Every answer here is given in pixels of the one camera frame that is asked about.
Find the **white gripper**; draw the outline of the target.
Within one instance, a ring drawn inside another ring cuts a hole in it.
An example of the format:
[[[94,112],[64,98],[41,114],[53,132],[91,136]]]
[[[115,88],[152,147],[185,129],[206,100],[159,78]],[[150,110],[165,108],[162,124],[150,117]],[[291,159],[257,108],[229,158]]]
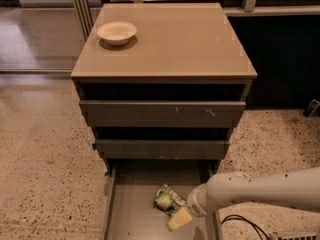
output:
[[[181,207],[169,219],[168,227],[170,230],[176,230],[193,220],[193,215],[204,217],[207,215],[206,206],[206,185],[201,184],[194,188],[187,197],[187,207]]]

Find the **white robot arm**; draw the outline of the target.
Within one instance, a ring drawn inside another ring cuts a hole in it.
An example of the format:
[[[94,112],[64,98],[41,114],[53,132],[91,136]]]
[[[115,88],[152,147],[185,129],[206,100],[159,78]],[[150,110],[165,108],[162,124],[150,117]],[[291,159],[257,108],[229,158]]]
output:
[[[187,205],[174,213],[168,227],[176,230],[194,217],[246,202],[320,212],[320,168],[259,177],[243,172],[215,174],[190,192]]]

